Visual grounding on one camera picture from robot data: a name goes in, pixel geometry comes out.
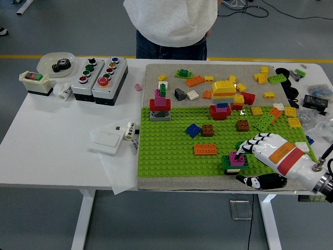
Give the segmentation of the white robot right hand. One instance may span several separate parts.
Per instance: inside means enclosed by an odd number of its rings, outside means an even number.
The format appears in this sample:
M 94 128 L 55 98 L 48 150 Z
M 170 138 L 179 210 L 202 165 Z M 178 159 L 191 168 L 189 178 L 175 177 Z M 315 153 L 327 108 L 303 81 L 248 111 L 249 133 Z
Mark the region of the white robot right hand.
M 277 174 L 298 180 L 308 191 L 328 195 L 332 192 L 332 176 L 293 143 L 274 133 L 260 133 L 243 142 L 235 159 L 243 153 L 253 154 L 257 160 Z

